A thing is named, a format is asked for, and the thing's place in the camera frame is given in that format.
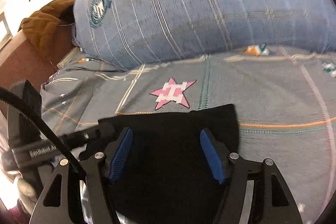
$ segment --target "small white star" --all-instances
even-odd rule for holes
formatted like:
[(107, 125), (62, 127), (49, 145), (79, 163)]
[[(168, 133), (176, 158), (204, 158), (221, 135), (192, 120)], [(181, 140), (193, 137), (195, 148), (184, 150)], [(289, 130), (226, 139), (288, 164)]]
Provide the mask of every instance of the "small white star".
[(297, 206), (298, 210), (300, 213), (303, 213), (303, 211), (305, 210), (306, 205), (299, 203), (299, 205)]

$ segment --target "brown cloth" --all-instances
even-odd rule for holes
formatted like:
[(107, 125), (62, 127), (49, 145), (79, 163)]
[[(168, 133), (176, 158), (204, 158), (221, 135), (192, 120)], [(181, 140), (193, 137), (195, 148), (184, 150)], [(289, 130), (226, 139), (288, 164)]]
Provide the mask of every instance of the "brown cloth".
[(75, 0), (53, 0), (39, 11), (34, 12), (30, 17), (22, 20), (19, 30), (23, 30), (26, 37), (45, 60), (49, 61), (52, 55), (53, 35), (56, 27), (62, 21), (66, 24), (74, 22), (71, 22), (74, 2)]

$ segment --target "pillow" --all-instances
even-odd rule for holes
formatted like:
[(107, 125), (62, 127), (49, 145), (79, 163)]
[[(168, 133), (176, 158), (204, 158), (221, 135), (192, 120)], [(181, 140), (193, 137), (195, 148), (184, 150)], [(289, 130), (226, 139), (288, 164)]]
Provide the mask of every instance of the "pillow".
[(336, 49), (332, 0), (76, 0), (85, 53), (129, 70), (255, 44)]

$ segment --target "gray bed sheet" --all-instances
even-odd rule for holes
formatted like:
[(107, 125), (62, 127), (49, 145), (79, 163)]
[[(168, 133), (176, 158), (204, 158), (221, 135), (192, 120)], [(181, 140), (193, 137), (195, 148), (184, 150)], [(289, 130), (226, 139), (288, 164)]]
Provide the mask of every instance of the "gray bed sheet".
[[(96, 125), (102, 117), (234, 103), (240, 154), (257, 161), (272, 158), (303, 223), (312, 224), (336, 187), (336, 78), (322, 65), (336, 64), (336, 55), (269, 49), (271, 54), (263, 57), (237, 50), (143, 64), (127, 72), (79, 53), (42, 85), (42, 118), (61, 135)], [(241, 223), (247, 219), (244, 210)]]

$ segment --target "black fabric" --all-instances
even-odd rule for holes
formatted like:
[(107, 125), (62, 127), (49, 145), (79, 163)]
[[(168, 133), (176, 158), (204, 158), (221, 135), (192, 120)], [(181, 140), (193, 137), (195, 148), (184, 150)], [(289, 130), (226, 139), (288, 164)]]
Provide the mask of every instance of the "black fabric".
[[(212, 177), (200, 146), (200, 131), (209, 128), (230, 152), (237, 152), (239, 129), (234, 105), (104, 121), (111, 122), (118, 133), (124, 127), (134, 133), (120, 179), (107, 185), (116, 211), (139, 224), (212, 222), (225, 185)], [(88, 145), (80, 159), (105, 145)]]

